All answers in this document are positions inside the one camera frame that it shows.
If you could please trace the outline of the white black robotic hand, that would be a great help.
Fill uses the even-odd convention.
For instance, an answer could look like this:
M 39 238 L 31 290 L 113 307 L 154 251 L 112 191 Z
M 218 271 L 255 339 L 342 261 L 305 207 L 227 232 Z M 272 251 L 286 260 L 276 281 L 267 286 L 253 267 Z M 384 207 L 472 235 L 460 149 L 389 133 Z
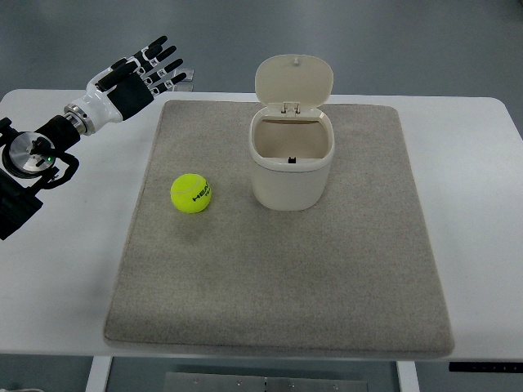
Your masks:
M 64 108 L 68 119 L 83 136 L 90 136 L 109 123 L 120 123 L 141 112 L 154 98 L 173 91 L 173 71 L 182 59 L 166 60 L 177 48 L 165 48 L 161 36 L 137 53 L 123 57 L 87 84 L 85 95 Z

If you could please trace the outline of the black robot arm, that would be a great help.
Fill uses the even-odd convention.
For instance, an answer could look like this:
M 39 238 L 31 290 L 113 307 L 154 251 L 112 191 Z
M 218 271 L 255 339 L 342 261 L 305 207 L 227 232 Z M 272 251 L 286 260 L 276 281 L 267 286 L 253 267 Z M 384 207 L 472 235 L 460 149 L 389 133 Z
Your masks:
M 87 130 L 74 114 L 57 115 L 36 131 L 17 131 L 1 120 L 1 239 L 20 229 L 43 205 L 41 190 L 72 179 L 79 160 L 68 149 Z

